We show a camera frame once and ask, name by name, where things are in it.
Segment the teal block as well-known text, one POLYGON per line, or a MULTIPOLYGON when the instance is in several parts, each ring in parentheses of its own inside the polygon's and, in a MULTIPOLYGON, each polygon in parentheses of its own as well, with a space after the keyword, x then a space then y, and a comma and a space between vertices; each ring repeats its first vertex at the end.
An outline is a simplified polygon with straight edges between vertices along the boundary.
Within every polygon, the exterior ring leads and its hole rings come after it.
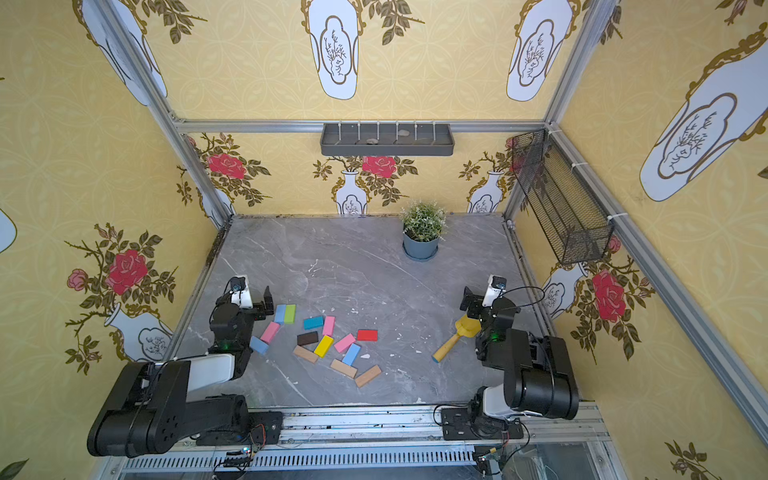
POLYGON ((323 316, 316 316, 312 318, 305 319, 303 321, 303 328, 305 330, 313 330, 322 328, 324 326, 325 319, 323 316))

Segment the red block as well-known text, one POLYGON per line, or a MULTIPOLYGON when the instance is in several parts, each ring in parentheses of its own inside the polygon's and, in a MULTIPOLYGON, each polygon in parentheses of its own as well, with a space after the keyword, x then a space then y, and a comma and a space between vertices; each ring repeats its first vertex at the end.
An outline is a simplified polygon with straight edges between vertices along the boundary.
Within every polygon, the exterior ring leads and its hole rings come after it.
POLYGON ((356 339, 361 342, 376 342, 378 340, 378 331, 372 329, 360 329, 357 332, 356 339))

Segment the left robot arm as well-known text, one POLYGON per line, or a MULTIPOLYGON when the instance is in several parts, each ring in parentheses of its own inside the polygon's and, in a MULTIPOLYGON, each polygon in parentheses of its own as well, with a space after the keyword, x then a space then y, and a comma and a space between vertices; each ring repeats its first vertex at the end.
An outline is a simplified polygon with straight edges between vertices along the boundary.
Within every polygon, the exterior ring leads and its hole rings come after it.
POLYGON ((240 378, 253 353, 256 322, 274 314, 270 291, 252 303, 233 277, 211 312, 214 343, 203 355, 123 367, 88 433, 94 457, 164 454, 187 437, 204 446, 265 444, 270 422, 250 412, 241 394, 190 400, 191 392, 240 378))

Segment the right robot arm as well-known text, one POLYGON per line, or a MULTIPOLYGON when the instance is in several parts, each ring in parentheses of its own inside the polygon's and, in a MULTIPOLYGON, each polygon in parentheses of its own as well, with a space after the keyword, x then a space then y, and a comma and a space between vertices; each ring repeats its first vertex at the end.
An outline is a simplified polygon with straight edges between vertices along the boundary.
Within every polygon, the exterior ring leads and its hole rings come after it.
POLYGON ((466 288, 460 310, 479 322, 474 335, 476 358, 484 367, 503 373, 500 384, 479 388, 467 406, 473 436, 506 436, 516 413, 549 419, 576 417, 580 397, 563 339, 514 328, 522 307, 502 292, 487 296, 466 288))

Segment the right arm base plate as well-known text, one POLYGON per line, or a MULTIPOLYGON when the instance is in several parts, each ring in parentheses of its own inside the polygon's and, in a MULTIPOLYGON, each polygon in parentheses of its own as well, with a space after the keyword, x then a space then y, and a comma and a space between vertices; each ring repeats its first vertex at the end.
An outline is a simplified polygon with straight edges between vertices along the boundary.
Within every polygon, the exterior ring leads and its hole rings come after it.
POLYGON ((467 407, 443 407, 438 410, 443 439, 447 441, 487 440, 504 442, 525 437, 520 422, 485 416, 467 407))

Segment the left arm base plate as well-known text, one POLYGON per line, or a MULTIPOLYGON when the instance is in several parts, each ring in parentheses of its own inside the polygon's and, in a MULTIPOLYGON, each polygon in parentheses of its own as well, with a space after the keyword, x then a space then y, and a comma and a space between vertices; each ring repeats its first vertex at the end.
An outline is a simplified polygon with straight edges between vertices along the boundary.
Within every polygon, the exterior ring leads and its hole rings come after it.
POLYGON ((237 414, 230 426, 219 427, 199 434, 198 446, 264 446, 278 443, 284 415, 280 411, 237 414))

